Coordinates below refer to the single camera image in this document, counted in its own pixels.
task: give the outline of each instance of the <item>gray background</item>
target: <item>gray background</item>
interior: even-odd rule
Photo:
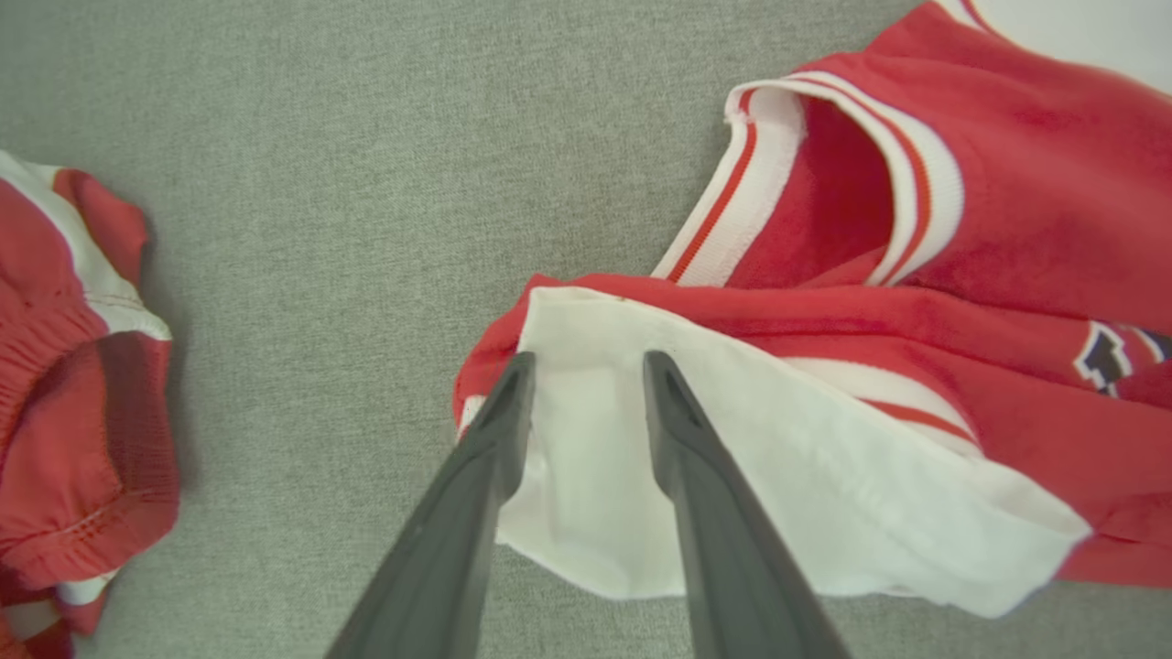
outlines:
[[[911,0],[0,0],[0,147],[155,232],[184,503],[81,655],[320,657],[451,444],[452,378],[532,272],[647,273],[725,93],[863,47]],[[1172,654],[1164,593],[1007,619],[832,602],[860,658]],[[482,657],[686,657],[499,549]]]

